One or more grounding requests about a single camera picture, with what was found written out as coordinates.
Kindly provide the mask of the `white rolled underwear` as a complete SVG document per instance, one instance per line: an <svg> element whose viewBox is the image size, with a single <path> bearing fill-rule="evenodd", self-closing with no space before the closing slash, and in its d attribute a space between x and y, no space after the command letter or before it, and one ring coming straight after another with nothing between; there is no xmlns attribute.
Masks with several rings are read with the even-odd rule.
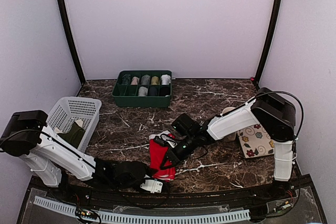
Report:
<svg viewBox="0 0 336 224"><path fill-rule="evenodd" d="M169 74L161 75L161 85L169 85L171 83L171 76Z"/></svg>

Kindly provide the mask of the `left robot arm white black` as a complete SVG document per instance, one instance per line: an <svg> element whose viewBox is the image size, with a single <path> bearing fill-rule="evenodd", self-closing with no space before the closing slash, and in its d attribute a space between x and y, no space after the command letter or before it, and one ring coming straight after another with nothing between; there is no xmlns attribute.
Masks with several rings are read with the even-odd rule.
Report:
<svg viewBox="0 0 336 224"><path fill-rule="evenodd" d="M43 183L63 201L74 197L66 173L100 189L139 187L150 177L142 162L116 162L94 158L77 150L47 124L41 110L15 112L1 137L1 151L21 158Z"/></svg>

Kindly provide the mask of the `black rolled underwear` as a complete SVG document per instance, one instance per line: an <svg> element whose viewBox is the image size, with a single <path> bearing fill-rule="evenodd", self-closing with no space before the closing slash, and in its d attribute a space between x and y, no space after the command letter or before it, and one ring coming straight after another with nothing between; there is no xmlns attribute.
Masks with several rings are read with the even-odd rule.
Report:
<svg viewBox="0 0 336 224"><path fill-rule="evenodd" d="M168 87L168 86L162 86L160 88L160 96L166 97L166 96L169 96L170 93L171 93L170 87Z"/></svg>

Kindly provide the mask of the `light grey rolled underwear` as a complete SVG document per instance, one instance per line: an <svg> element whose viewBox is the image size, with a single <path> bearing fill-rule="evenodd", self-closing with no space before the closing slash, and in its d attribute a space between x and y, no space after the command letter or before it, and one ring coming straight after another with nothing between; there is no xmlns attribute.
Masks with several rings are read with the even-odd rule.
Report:
<svg viewBox="0 0 336 224"><path fill-rule="evenodd" d="M147 94L148 94L148 88L147 87L144 87L144 86L139 87L139 89L138 89L138 96L139 97L146 97Z"/></svg>

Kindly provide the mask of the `dark green garment in basket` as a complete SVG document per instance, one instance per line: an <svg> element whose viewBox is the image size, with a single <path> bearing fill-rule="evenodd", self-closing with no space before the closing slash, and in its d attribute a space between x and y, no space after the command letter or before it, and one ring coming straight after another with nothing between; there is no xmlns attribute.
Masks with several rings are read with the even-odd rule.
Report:
<svg viewBox="0 0 336 224"><path fill-rule="evenodd" d="M58 133L58 136L60 136L63 140L65 140L73 147L78 148L84 134L85 130L80 127L76 122L74 122L69 132Z"/></svg>

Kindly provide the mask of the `pink rolled underwear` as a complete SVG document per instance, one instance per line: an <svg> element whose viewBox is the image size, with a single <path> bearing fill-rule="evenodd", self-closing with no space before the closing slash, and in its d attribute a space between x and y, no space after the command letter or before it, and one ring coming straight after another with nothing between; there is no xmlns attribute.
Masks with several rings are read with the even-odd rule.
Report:
<svg viewBox="0 0 336 224"><path fill-rule="evenodd" d="M130 85L137 86L139 84L139 77L134 76L131 80Z"/></svg>

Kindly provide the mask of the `red boxer briefs white trim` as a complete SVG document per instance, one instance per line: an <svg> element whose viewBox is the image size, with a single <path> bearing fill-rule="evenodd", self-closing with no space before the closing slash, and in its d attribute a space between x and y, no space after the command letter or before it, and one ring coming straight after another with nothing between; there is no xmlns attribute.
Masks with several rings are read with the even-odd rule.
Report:
<svg viewBox="0 0 336 224"><path fill-rule="evenodd" d="M168 130L163 131L159 134L152 134L149 136L149 151L150 151L150 169L156 171L152 175L153 178L161 179L167 182L173 181L175 179L175 167L161 170L160 165L162 163L163 157L168 150L168 147L163 147L158 143L154 142L156 136L162 136L164 140L175 139L175 136Z"/></svg>

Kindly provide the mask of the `black right frame post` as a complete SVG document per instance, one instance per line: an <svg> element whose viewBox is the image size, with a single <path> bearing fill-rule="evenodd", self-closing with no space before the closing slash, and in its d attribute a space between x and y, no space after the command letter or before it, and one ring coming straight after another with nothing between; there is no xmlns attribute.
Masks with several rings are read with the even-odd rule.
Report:
<svg viewBox="0 0 336 224"><path fill-rule="evenodd" d="M269 25L266 33L266 38L265 38L265 43L263 46L263 50L261 52L259 64L254 76L254 79L251 79L253 82L255 88L258 90L260 89L260 81L266 66L267 58L270 52L272 40L274 37L275 29L276 29L276 24L278 20L278 15L280 11L280 5L281 5L281 0L274 0L273 5L272 5L272 10L271 10L271 15L270 15L270 20L269 20Z"/></svg>

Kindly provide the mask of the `black left frame post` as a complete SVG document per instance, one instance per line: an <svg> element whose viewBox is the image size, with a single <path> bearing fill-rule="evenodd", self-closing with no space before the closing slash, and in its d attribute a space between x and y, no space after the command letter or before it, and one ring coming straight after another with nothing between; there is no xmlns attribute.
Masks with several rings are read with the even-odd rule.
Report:
<svg viewBox="0 0 336 224"><path fill-rule="evenodd" d="M79 78L79 81L81 85L84 85L86 83L86 79L85 79L85 75L84 75L80 60L79 60L75 41L72 35L68 13L67 13L67 8L66 8L66 2L65 0L57 0L57 4L58 4L59 13L60 13L61 21L62 21L62 26L63 26L64 33L66 36L66 41L67 41L68 48L70 51L70 55L71 55L77 76Z"/></svg>

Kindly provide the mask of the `green divided organizer tray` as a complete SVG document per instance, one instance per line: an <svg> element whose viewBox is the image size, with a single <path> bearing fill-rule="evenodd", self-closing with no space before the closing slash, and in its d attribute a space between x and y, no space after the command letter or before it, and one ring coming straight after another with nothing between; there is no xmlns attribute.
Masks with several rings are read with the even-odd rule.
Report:
<svg viewBox="0 0 336 224"><path fill-rule="evenodd" d="M172 97L169 70L124 70L118 75L112 96L119 107L167 108Z"/></svg>

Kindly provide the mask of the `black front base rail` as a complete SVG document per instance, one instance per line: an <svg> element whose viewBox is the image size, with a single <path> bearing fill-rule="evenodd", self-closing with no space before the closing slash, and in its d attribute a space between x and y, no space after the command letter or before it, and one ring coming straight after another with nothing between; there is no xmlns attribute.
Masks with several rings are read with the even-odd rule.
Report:
<svg viewBox="0 0 336 224"><path fill-rule="evenodd" d="M34 205L36 196L94 211L202 215L248 209L255 223L331 223L310 174L294 171L290 194L283 190L271 197L271 185L270 171L224 175L186 172L178 173L161 193L152 194L132 188L120 192L93 188L70 176L68 191L63 193L32 176L15 223L76 223L74 217Z"/></svg>

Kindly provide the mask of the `black frame post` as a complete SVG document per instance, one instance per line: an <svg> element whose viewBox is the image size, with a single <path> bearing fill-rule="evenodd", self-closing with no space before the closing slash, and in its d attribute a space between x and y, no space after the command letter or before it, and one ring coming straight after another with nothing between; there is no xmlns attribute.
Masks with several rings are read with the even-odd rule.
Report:
<svg viewBox="0 0 336 224"><path fill-rule="evenodd" d="M67 8L66 8L66 2L65 0L57 0L57 4L58 4L59 13L60 13L61 21L62 21L62 26L63 26L64 33L66 36L66 41L67 41L68 48L70 51L70 55L71 55L77 76L79 78L79 81L81 85L84 85L86 83L86 79L85 79L85 75L84 75L80 60L79 60L75 41L72 35L68 13L67 13Z"/></svg>
<svg viewBox="0 0 336 224"><path fill-rule="evenodd" d="M278 20L278 15L280 11L280 5L281 5L281 0L274 0L273 5L272 5L272 10L271 10L271 15L270 15L270 20L269 20L269 25L266 33L266 38L265 38L265 43L263 46L263 50L261 52L259 64L254 76L254 79L251 79L253 82L255 88L258 90L260 89L260 81L266 66L267 58L270 52L272 40L274 37L275 29L276 29L276 24Z"/></svg>

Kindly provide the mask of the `seashell coral ceramic mug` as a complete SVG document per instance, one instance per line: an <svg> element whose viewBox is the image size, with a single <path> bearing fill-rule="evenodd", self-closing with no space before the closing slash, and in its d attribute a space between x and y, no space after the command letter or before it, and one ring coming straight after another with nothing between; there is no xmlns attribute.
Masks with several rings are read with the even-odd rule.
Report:
<svg viewBox="0 0 336 224"><path fill-rule="evenodd" d="M232 106L229 106L229 107L226 107L222 110L222 114L225 114L227 112L230 112L231 110L233 110L234 107ZM234 132L234 133L231 133L229 135L226 135L224 138L223 138L223 141L226 142L226 143L229 143L229 142L233 142L235 139L236 139L236 135L237 133Z"/></svg>

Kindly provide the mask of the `olive rolled underwear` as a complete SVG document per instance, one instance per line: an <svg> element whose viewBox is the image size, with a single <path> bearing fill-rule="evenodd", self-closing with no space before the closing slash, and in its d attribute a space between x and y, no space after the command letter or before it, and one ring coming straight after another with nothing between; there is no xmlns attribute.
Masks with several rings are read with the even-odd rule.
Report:
<svg viewBox="0 0 336 224"><path fill-rule="evenodd" d="M160 84L160 78L158 76L153 76L151 78L151 85L156 86L156 85L159 85L159 84Z"/></svg>

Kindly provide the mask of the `dark grey rolled underwear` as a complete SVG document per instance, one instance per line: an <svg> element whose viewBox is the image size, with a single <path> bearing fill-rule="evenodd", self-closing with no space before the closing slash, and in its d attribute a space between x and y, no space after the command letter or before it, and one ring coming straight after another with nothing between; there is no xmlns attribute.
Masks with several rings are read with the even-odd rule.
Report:
<svg viewBox="0 0 336 224"><path fill-rule="evenodd" d="M140 85L148 86L150 84L150 81L151 81L151 76L148 74L145 74L141 77Z"/></svg>

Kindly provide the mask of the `white perforated laundry basket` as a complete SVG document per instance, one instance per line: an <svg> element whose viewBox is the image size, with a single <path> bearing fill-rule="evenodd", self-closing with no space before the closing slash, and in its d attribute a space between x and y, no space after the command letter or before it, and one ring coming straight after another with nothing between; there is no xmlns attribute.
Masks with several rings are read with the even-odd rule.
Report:
<svg viewBox="0 0 336 224"><path fill-rule="evenodd" d="M101 105L98 99L63 97L48 113L47 124L63 134L82 128L82 139L75 140L74 147L84 153L99 122Z"/></svg>

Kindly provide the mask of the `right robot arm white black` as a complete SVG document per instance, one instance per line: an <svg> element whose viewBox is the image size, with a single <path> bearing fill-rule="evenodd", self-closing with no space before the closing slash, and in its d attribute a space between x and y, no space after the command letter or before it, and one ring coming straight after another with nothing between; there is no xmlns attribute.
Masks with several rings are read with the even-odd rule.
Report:
<svg viewBox="0 0 336 224"><path fill-rule="evenodd" d="M301 127L296 126L296 107L285 96L295 99L302 106L301 101L289 92L261 88L254 97L240 106L217 114L202 124L186 113L181 114L172 123L172 127L183 139L167 149L160 169L177 166L199 147L211 145L245 128L260 125L274 142L276 182L268 187L268 195L273 200L280 199L288 191L287 182L291 179L296 158L295 144L301 131Z"/></svg>

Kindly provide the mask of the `floral square tile coaster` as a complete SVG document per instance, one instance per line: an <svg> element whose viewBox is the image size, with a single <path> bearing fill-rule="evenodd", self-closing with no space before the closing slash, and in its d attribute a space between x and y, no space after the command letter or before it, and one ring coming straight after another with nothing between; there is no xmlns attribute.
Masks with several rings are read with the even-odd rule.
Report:
<svg viewBox="0 0 336 224"><path fill-rule="evenodd" d="M274 154L274 142L260 124L239 130L237 136L246 159Z"/></svg>

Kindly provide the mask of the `navy rolled underwear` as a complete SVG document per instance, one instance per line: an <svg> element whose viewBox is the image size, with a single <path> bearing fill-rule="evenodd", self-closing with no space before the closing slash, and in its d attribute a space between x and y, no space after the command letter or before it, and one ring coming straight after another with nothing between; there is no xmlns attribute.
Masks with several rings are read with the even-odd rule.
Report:
<svg viewBox="0 0 336 224"><path fill-rule="evenodd" d="M148 96L150 97L157 97L159 95L158 87L151 86L148 90Z"/></svg>

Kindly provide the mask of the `small green circuit board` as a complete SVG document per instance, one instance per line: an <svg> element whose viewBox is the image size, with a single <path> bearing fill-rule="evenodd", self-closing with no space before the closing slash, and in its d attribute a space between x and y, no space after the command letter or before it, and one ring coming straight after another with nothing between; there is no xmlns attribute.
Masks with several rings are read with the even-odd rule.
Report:
<svg viewBox="0 0 336 224"><path fill-rule="evenodd" d="M99 217L95 212L80 207L77 207L75 209L75 216L78 217L80 220L87 220L87 221L99 220Z"/></svg>

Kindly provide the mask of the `striped rolled underwear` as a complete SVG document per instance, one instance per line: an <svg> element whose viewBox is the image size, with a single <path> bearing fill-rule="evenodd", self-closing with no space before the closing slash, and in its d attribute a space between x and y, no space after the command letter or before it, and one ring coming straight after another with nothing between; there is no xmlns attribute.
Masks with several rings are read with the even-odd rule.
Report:
<svg viewBox="0 0 336 224"><path fill-rule="evenodd" d="M130 73L126 73L122 76L121 78L121 85L129 85L131 82L131 74Z"/></svg>

